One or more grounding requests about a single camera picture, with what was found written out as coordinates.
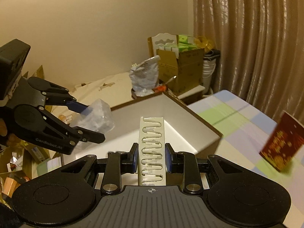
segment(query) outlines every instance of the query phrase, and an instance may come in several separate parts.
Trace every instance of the curtain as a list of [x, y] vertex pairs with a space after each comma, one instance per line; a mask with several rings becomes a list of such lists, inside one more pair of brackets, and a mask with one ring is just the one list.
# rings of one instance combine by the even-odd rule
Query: curtain
[[221, 50], [214, 91], [304, 123], [304, 0], [194, 0], [194, 35]]

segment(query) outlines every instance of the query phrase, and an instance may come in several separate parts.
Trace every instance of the white box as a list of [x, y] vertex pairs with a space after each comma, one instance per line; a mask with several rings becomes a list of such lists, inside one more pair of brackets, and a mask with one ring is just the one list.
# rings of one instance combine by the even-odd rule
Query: white box
[[[187, 151], [198, 158], [206, 158], [217, 149], [222, 134], [182, 102], [167, 93], [155, 93], [111, 108], [115, 128], [105, 134], [105, 141], [94, 144], [84, 151], [74, 150], [63, 155], [63, 164], [88, 154], [106, 158], [107, 152], [128, 152], [134, 142], [138, 143], [141, 117], [163, 117], [165, 120], [165, 143], [174, 151]], [[96, 188], [101, 185], [103, 173], [99, 174]], [[137, 174], [122, 175], [123, 185], [137, 185]]]

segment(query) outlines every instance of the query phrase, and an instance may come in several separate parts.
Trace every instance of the metal screw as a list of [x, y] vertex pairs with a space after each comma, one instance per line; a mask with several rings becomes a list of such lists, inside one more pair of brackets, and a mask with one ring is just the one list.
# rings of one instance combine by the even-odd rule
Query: metal screw
[[186, 189], [191, 192], [195, 192], [195, 191], [199, 191], [201, 189], [201, 187], [198, 184], [188, 184], [186, 186]]
[[105, 191], [115, 191], [118, 189], [117, 185], [109, 183], [102, 187]]

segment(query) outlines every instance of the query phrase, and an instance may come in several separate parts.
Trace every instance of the orange object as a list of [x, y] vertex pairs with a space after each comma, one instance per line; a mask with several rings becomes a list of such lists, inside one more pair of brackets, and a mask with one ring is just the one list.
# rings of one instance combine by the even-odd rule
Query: orange object
[[12, 197], [13, 192], [19, 186], [20, 186], [20, 184], [18, 184], [15, 179], [7, 177], [5, 179], [5, 182], [4, 182], [4, 185], [3, 185], [2, 193], [7, 195], [8, 197]]
[[158, 92], [165, 92], [167, 90], [167, 86], [166, 85], [161, 85], [158, 86], [156, 88], [153, 88], [153, 91], [158, 93]]

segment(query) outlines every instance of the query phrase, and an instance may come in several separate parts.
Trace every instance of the plastic bag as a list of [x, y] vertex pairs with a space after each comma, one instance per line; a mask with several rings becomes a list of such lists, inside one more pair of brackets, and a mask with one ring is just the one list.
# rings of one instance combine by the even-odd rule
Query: plastic bag
[[[71, 123], [71, 127], [79, 126], [86, 128], [95, 132], [103, 133], [112, 130], [114, 128], [114, 120], [112, 117], [112, 112], [110, 106], [102, 101], [97, 99], [89, 107], [87, 107], [81, 114], [75, 116]], [[75, 149], [84, 150], [92, 142], [78, 142]]]
[[152, 90], [158, 84], [158, 61], [159, 55], [151, 57], [141, 64], [134, 64], [129, 72], [133, 90]]
[[198, 36], [196, 39], [194, 39], [194, 43], [197, 47], [204, 49], [205, 54], [208, 53], [210, 50], [214, 48], [214, 42], [210, 39], [207, 39], [203, 36]]

